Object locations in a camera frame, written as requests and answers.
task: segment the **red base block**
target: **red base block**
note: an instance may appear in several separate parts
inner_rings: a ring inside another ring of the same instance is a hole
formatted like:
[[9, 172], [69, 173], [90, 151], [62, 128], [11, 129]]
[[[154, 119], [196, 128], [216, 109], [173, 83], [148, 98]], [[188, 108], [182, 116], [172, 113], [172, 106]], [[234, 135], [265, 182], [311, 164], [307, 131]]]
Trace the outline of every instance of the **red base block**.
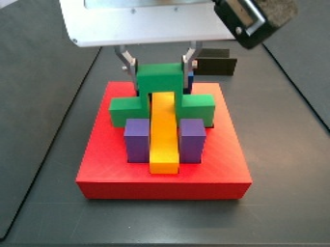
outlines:
[[133, 96], [128, 82], [110, 82], [100, 104], [75, 182], [89, 199], [217, 200], [241, 198], [251, 176], [214, 83], [194, 83], [192, 94], [212, 94], [213, 128], [205, 130], [201, 164], [180, 164], [177, 175], [150, 175], [148, 164], [128, 163], [124, 129], [110, 124], [112, 97]]

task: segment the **yellow block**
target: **yellow block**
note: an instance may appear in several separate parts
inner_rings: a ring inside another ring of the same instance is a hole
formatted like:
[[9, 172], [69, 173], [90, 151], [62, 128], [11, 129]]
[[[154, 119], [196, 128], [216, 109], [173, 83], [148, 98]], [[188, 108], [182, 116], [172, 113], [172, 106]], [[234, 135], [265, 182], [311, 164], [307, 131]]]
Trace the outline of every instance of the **yellow block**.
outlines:
[[173, 93], [152, 93], [149, 173], [177, 174], [178, 150]]

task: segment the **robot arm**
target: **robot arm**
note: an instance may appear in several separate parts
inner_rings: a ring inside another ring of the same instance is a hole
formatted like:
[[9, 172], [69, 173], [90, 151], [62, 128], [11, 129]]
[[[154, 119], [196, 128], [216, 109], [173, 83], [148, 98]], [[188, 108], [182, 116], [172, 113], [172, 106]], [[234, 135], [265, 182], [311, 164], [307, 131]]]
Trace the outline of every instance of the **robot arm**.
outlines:
[[212, 0], [213, 11], [238, 44], [252, 48], [297, 12], [293, 0]]

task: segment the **toy block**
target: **toy block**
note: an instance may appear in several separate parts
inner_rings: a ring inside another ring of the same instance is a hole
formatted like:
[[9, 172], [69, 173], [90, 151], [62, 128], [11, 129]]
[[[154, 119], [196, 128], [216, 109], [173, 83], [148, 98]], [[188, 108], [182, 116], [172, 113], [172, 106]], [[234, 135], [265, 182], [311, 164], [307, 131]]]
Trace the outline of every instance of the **toy block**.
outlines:
[[180, 119], [201, 119], [204, 127], [212, 127], [214, 101], [212, 95], [184, 95], [176, 112]]
[[201, 119], [181, 119], [178, 129], [180, 163], [201, 163], [204, 139]]
[[114, 127], [125, 127], [126, 119], [149, 118], [149, 106], [141, 107], [137, 96], [112, 98], [108, 111]]
[[128, 162], [149, 162], [149, 120], [128, 119], [124, 132]]
[[205, 129], [201, 164], [180, 164], [176, 175], [152, 175], [148, 164], [128, 163], [124, 129], [110, 124], [106, 111], [112, 98], [134, 96], [133, 84], [108, 84], [75, 177], [88, 199], [241, 198], [251, 185], [251, 176], [218, 85], [194, 82], [192, 94], [212, 94], [216, 102], [213, 128]]
[[177, 174], [177, 171], [173, 93], [152, 93], [149, 173]]
[[188, 95], [190, 93], [192, 83], [193, 83], [193, 72], [189, 71], [188, 72], [188, 88], [186, 89], [182, 89], [182, 94], [184, 95]]
[[182, 71], [180, 64], [140, 65], [136, 80], [141, 105], [148, 103], [148, 94], [173, 92], [174, 108], [180, 107], [182, 94]]

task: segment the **purple block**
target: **purple block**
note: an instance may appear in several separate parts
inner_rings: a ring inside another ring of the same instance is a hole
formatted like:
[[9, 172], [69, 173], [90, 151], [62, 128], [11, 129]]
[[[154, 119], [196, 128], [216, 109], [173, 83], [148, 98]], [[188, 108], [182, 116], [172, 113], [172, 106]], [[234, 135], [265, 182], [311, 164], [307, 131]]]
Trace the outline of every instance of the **purple block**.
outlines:
[[181, 119], [178, 131], [180, 163], [201, 163], [205, 131], [201, 119]]
[[149, 162], [149, 120], [126, 119], [124, 132], [129, 163]]

